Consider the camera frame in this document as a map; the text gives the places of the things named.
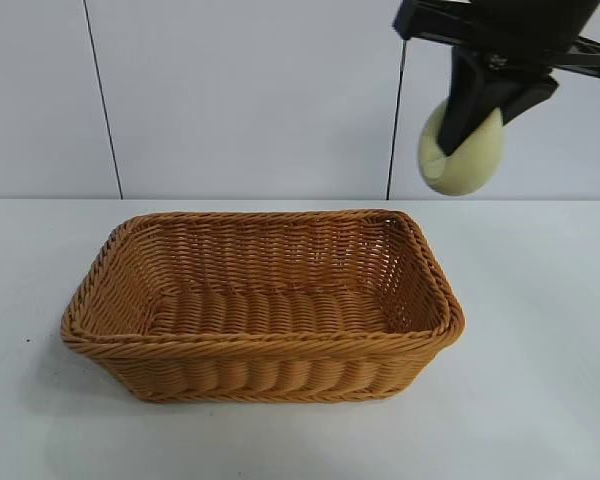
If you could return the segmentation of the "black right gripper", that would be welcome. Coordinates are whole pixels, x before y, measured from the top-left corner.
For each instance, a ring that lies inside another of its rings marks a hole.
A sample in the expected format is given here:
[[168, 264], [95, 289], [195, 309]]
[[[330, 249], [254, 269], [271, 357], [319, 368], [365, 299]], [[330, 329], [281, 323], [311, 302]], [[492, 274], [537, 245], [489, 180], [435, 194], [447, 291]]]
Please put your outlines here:
[[[466, 48], [451, 52], [451, 83], [438, 132], [443, 153], [454, 153], [497, 107], [499, 77], [477, 52], [600, 79], [600, 42], [581, 35], [599, 6], [598, 1], [403, 1], [393, 20], [402, 40]], [[501, 80], [504, 123], [549, 100], [559, 87], [550, 75], [513, 72]]]

